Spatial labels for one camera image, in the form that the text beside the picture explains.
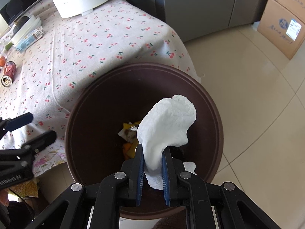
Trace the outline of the white tissue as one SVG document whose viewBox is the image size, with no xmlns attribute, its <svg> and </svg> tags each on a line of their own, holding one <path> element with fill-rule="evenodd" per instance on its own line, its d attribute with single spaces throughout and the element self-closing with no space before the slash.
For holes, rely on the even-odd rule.
<svg viewBox="0 0 305 229">
<path fill-rule="evenodd" d="M 162 153 L 168 146 L 188 143 L 187 132 L 197 118 L 193 103 L 185 96 L 161 99 L 141 121 L 137 139 L 143 147 L 144 173 L 148 184 L 163 190 Z"/>
</svg>

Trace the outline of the red crushed drink can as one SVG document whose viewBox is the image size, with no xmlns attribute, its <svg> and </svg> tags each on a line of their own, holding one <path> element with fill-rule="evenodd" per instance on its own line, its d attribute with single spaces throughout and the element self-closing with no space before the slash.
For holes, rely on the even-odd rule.
<svg viewBox="0 0 305 229">
<path fill-rule="evenodd" d="M 13 61 L 8 61 L 4 65 L 4 73 L 1 78 L 1 84 L 4 87 L 9 87 L 10 85 L 13 84 L 14 82 L 14 76 L 15 76 L 15 71 L 16 71 L 16 64 Z"/>
</svg>

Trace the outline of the light blue milk carton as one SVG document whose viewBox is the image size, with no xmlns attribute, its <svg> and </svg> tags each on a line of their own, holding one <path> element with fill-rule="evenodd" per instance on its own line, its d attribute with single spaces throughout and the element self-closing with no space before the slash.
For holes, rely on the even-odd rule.
<svg viewBox="0 0 305 229">
<path fill-rule="evenodd" d="M 32 32 L 30 32 L 27 36 L 20 40 L 20 42 L 14 47 L 20 52 L 26 51 L 32 44 L 41 39 L 44 35 L 44 30 L 42 26 L 39 26 Z"/>
</svg>

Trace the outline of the yellow snack wrapper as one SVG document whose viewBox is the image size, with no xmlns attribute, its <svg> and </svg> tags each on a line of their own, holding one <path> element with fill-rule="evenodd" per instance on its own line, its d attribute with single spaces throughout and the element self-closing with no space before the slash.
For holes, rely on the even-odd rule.
<svg viewBox="0 0 305 229">
<path fill-rule="evenodd" d="M 123 129 L 119 131 L 118 135 L 125 140 L 123 144 L 123 154 L 125 160 L 133 159 L 136 154 L 138 146 L 137 129 L 141 121 L 135 123 L 123 123 Z"/>
</svg>

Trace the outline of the brown plastic trash bin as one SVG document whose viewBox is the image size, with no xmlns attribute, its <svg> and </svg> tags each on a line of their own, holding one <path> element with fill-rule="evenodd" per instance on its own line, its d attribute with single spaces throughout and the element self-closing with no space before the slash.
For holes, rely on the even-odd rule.
<svg viewBox="0 0 305 229">
<path fill-rule="evenodd" d="M 93 228 L 119 217 L 159 219 L 189 211 L 181 176 L 212 180 L 223 128 L 209 93 L 182 71 L 141 63 L 116 68 L 79 98 L 66 131 L 69 170 Z"/>
</svg>

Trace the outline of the small orange fruit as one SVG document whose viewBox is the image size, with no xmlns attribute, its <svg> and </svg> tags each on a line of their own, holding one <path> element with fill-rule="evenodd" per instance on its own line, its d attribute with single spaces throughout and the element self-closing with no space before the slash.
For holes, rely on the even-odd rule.
<svg viewBox="0 0 305 229">
<path fill-rule="evenodd" d="M 6 58 L 4 56 L 0 57 L 0 67 L 3 67 L 6 64 Z"/>
</svg>

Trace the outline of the cherry print tablecloth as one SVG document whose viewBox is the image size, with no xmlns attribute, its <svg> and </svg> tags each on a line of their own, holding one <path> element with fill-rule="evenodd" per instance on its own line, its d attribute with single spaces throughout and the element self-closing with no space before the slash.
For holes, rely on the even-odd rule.
<svg viewBox="0 0 305 229">
<path fill-rule="evenodd" d="M 1 149 L 18 149 L 47 130 L 54 144 L 35 157 L 40 176 L 66 162 L 65 131 L 70 112 L 83 90 L 111 69 L 152 62 L 175 67 L 197 79 L 180 37 L 165 22 L 125 0 L 109 0 L 88 15 L 64 19 L 52 0 L 30 11 L 42 21 L 44 36 L 20 53 L 10 49 L 16 64 L 13 84 L 1 88 L 1 117 L 30 112 L 33 122 L 1 139 Z"/>
</svg>

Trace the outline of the dark green squash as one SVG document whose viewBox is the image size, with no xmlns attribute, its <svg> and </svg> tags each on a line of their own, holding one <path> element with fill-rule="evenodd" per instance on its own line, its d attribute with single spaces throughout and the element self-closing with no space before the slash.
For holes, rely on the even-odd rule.
<svg viewBox="0 0 305 229">
<path fill-rule="evenodd" d="M 30 18 L 27 16 L 21 17 L 16 23 L 15 27 L 13 29 L 14 34 L 16 34 L 23 26 L 24 24 L 29 20 Z"/>
</svg>

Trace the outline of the white stacked bowls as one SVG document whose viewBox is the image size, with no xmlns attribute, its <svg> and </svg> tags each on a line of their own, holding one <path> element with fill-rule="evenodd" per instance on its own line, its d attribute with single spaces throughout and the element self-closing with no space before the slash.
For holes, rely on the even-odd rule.
<svg viewBox="0 0 305 229">
<path fill-rule="evenodd" d="M 30 32 L 41 26 L 41 18 L 31 15 L 26 23 L 13 35 L 10 42 L 17 44 L 21 39 L 27 36 Z"/>
</svg>

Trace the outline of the grey refrigerator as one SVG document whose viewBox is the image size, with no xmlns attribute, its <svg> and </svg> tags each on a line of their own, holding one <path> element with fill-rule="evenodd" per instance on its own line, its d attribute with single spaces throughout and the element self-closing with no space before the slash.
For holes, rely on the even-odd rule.
<svg viewBox="0 0 305 229">
<path fill-rule="evenodd" d="M 257 22 L 268 0 L 126 0 L 168 24 L 183 42 Z"/>
</svg>

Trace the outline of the lower cardboard box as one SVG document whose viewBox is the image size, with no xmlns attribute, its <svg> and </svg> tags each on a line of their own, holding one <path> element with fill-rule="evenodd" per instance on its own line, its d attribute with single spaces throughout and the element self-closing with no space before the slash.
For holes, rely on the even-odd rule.
<svg viewBox="0 0 305 229">
<path fill-rule="evenodd" d="M 258 32 L 288 59 L 293 58 L 304 41 L 304 23 L 276 0 L 267 1 Z"/>
</svg>

